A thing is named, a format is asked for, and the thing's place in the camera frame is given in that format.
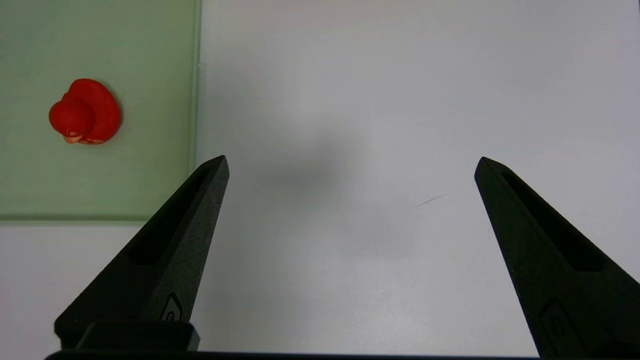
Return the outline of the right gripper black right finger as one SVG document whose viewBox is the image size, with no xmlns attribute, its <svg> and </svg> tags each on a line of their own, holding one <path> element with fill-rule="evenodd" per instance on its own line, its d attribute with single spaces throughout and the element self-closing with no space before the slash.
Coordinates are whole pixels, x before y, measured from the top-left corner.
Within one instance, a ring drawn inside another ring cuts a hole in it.
<svg viewBox="0 0 640 360">
<path fill-rule="evenodd" d="M 637 359 L 640 287 L 514 171 L 474 180 L 542 359 Z"/>
</svg>

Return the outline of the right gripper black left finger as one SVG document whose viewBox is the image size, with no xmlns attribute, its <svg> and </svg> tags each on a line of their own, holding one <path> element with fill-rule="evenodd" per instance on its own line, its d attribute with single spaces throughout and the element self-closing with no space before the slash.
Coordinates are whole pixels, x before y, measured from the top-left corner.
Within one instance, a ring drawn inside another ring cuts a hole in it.
<svg viewBox="0 0 640 360">
<path fill-rule="evenodd" d="M 201 164 L 54 322 L 62 350 L 97 322 L 189 322 L 230 170 Z"/>
</svg>

